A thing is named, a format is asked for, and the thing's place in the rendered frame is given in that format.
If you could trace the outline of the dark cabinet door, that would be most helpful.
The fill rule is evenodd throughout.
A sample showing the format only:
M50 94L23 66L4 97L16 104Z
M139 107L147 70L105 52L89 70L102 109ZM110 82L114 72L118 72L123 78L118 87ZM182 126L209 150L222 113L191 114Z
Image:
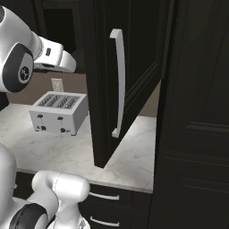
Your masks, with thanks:
M79 0L94 165L105 167L163 76L171 0ZM119 138L112 29L123 31L125 100Z

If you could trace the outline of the dark tall cabinet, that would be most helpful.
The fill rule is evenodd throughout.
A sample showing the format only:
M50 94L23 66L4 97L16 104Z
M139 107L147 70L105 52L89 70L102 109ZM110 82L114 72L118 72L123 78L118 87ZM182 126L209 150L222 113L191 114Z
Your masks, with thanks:
M229 229L229 0L174 0L148 229Z

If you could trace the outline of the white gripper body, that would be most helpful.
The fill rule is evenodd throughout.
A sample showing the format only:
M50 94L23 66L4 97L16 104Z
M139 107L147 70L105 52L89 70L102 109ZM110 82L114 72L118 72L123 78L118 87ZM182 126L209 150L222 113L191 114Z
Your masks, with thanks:
M75 59L66 51L52 50L49 55L42 55L34 62L35 70L73 73L76 69Z

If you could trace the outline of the dark drawer front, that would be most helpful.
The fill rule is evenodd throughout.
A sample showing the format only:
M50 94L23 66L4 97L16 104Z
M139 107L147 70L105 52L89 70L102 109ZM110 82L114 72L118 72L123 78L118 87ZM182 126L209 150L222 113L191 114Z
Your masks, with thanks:
M148 217L146 215L111 208L103 205L83 204L79 205L81 214L87 219L90 229L147 229ZM93 216L97 220L111 223L120 223L119 227L110 227L100 225L90 221L89 217Z
M116 196L119 195L119 200L100 199L93 196L88 196L84 202L96 202L97 204L106 204L118 208L126 208L129 210L139 211L143 208L143 212L148 210L151 195L140 191L130 191L114 187L102 186L97 184L90 185L90 192Z

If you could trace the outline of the white four-slot toaster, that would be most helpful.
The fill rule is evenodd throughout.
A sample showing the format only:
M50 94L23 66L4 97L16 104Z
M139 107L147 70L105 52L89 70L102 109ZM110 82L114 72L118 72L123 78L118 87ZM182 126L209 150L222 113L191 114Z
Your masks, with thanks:
M86 94L48 91L29 109L35 131L75 136L89 114Z

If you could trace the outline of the dark upper cabinet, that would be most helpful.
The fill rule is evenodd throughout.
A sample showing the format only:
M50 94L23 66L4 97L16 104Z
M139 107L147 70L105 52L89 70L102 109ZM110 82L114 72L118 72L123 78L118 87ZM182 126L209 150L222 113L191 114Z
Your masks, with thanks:
M0 5L39 36L61 43L76 60L75 73L86 72L79 0L0 0Z

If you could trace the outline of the white wall outlet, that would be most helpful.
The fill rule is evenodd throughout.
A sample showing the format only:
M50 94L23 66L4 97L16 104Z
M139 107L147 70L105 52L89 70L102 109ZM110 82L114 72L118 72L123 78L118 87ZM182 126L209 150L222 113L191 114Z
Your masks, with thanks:
M57 91L57 92L63 92L64 91L64 85L63 85L63 81L61 79L52 78L51 82L52 82L52 86L53 86L53 91Z

